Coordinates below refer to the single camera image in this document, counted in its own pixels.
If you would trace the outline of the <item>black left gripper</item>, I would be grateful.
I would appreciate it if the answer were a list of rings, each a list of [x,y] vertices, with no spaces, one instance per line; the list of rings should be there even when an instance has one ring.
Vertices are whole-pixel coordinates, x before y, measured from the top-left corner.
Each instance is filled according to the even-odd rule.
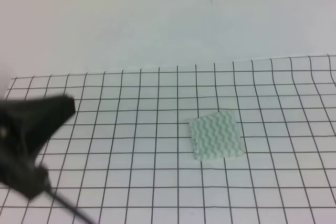
[[[1,102],[1,183],[31,200],[49,192],[46,168],[35,158],[47,140],[75,114],[67,95]]]

